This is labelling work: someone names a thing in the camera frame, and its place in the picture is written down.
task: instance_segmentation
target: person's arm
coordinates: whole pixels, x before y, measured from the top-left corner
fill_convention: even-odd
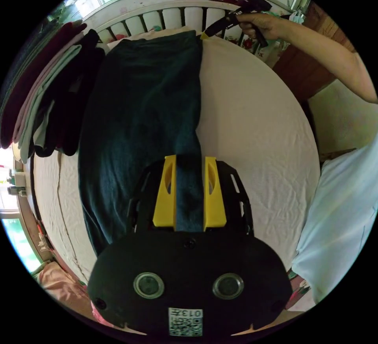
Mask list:
[[[378,103],[378,96],[360,56],[341,44],[295,22],[268,14],[237,16],[243,31],[254,37],[252,22],[267,39],[281,38],[316,59],[346,87],[368,102]]]

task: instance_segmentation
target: headboard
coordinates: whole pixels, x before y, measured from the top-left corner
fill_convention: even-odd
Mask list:
[[[276,14],[289,14],[288,10],[272,4]],[[213,0],[114,0],[94,11],[84,22],[87,30],[98,32],[103,43],[110,43],[154,27],[175,29],[188,26],[202,32],[207,26],[238,6]],[[255,52],[256,46],[241,29],[235,26],[219,33],[219,36]]]

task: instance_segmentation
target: qr code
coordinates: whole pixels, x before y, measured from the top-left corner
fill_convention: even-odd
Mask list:
[[[169,308],[169,334],[202,336],[202,310]]]

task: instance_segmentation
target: white shirt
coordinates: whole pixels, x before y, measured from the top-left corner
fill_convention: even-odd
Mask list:
[[[378,133],[359,150],[325,162],[292,269],[319,303],[364,246],[378,211]]]

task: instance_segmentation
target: wooden cabinet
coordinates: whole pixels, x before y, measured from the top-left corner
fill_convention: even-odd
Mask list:
[[[308,8],[303,25],[354,51],[340,27],[313,2]],[[292,45],[281,55],[273,70],[300,102],[309,99],[336,79],[316,60]]]

